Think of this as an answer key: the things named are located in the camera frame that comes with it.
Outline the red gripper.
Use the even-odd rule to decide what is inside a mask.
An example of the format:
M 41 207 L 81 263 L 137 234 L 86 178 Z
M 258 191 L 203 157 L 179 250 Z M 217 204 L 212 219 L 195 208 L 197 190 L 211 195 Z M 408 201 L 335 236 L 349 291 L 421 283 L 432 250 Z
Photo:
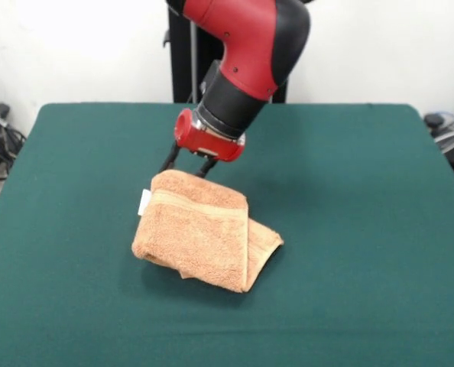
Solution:
M 184 109 L 178 115 L 173 136 L 176 142 L 172 144 L 167 158 L 161 165 L 160 172 L 174 167 L 181 148 L 211 157 L 195 173 L 200 178 L 205 178 L 209 171 L 216 166 L 217 161 L 235 161 L 245 149 L 245 134 L 235 140 L 225 138 L 208 128 L 196 110 L 191 109 Z

